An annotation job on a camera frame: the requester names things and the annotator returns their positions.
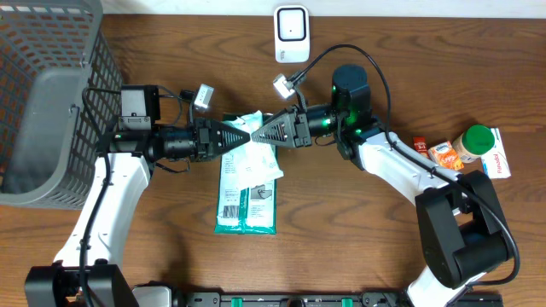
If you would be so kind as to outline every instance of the bottle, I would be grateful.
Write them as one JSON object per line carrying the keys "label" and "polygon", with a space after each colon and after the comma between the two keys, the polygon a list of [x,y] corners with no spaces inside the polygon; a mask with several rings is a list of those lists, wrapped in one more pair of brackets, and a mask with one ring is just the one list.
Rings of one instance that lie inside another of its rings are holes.
{"label": "bottle", "polygon": [[495,136],[484,125],[473,125],[453,141],[453,148],[463,163],[474,162],[494,145]]}

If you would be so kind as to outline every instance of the wooden tabletop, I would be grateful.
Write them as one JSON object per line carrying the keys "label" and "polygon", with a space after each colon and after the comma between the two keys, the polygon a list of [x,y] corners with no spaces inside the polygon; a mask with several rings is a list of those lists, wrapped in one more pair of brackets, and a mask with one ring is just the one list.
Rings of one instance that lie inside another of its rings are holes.
{"label": "wooden tabletop", "polygon": [[[212,111],[276,112],[288,103],[271,81],[305,66],[274,56],[272,17],[109,15],[104,31],[127,84],[215,88]],[[500,127],[512,171],[495,180],[521,251],[521,272],[498,291],[506,306],[541,305],[546,291],[546,21],[311,18],[311,58],[353,43],[391,85],[392,128],[407,142],[453,140],[473,124]],[[378,76],[354,50],[337,50],[303,85],[310,104],[328,103],[333,70],[369,71],[375,113],[384,118]],[[162,102],[165,121],[174,101]],[[219,160],[189,174],[156,171],[140,199],[125,247],[131,284],[167,281],[186,291],[361,292],[407,287],[425,262],[415,208],[335,147],[279,150],[277,235],[215,235]],[[481,169],[479,162],[465,171]],[[0,305],[26,303],[33,265],[49,265],[77,211],[0,206]],[[487,278],[512,269],[504,264]]]}

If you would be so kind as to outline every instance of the gray plastic basket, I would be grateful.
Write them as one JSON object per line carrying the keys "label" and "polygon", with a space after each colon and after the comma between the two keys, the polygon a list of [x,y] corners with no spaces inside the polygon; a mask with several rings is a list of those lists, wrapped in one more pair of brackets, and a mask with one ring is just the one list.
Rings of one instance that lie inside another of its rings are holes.
{"label": "gray plastic basket", "polygon": [[[97,135],[86,86],[118,90],[121,74],[100,32],[98,0],[0,3],[0,204],[80,209],[90,190]],[[118,95],[90,92],[102,131]]]}

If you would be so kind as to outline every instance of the green bottle cap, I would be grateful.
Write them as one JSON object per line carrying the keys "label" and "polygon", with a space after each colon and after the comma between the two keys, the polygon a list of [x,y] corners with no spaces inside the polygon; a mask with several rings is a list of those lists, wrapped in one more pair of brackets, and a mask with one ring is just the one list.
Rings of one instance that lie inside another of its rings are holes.
{"label": "green bottle cap", "polygon": [[495,136],[484,125],[473,125],[462,135],[462,146],[471,154],[482,155],[495,146]]}

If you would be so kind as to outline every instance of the white wall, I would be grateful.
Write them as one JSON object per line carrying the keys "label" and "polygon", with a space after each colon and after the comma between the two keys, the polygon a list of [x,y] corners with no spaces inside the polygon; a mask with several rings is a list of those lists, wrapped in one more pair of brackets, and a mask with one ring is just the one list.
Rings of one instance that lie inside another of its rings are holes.
{"label": "white wall", "polygon": [[271,15],[281,4],[315,16],[546,18],[546,0],[102,0],[107,14]]}

